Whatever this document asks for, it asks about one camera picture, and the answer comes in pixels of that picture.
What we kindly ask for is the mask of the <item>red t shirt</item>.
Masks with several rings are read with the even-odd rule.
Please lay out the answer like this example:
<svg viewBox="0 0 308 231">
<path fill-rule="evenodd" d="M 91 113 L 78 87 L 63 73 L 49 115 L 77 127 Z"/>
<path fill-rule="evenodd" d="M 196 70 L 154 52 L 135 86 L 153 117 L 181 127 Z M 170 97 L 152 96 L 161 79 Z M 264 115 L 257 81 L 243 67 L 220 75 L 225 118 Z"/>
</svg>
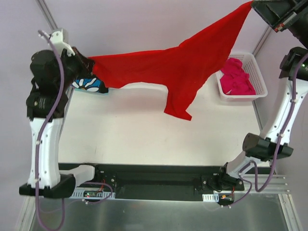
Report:
<svg viewBox="0 0 308 231">
<path fill-rule="evenodd" d="M 168 90 L 164 112 L 191 120 L 187 108 L 207 79 L 224 66 L 251 4 L 242 4 L 173 48 L 92 56 L 92 72 L 108 88 L 138 82 L 164 85 Z"/>
</svg>

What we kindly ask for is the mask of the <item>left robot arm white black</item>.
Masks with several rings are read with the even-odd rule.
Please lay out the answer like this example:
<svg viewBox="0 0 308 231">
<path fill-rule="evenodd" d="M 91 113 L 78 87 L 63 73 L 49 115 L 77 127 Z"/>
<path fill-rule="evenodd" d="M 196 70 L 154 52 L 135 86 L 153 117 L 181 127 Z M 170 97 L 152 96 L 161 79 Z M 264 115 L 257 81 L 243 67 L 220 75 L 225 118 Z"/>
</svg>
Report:
<svg viewBox="0 0 308 231">
<path fill-rule="evenodd" d="M 64 199 L 84 182 L 91 187 L 101 184 L 101 174 L 89 165 L 59 170 L 59 141 L 69 101 L 66 91 L 80 74 L 88 72 L 83 56 L 73 50 L 75 54 L 71 55 L 67 50 L 61 54 L 42 50 L 31 57 L 32 89 L 26 99 L 32 137 L 31 170 L 27 182 L 19 187 L 20 195 Z"/>
</svg>

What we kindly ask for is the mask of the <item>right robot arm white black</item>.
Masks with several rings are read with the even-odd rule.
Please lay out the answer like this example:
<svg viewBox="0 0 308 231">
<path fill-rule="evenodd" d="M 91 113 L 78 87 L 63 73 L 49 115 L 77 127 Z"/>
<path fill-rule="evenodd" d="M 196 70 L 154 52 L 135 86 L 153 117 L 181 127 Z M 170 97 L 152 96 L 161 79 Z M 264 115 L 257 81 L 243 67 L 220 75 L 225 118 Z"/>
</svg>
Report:
<svg viewBox="0 0 308 231">
<path fill-rule="evenodd" d="M 308 93 L 308 2 L 306 0 L 255 0 L 251 4 L 255 12 L 275 32 L 289 30 L 302 47 L 294 47 L 284 56 L 279 75 L 279 89 L 272 115 L 259 135 L 248 133 L 242 152 L 227 162 L 214 178 L 220 190 L 228 190 L 242 184 L 240 176 L 262 162 L 272 160 L 268 179 L 261 192 L 269 184 L 277 159 L 289 157 L 290 134 L 300 106 Z"/>
</svg>

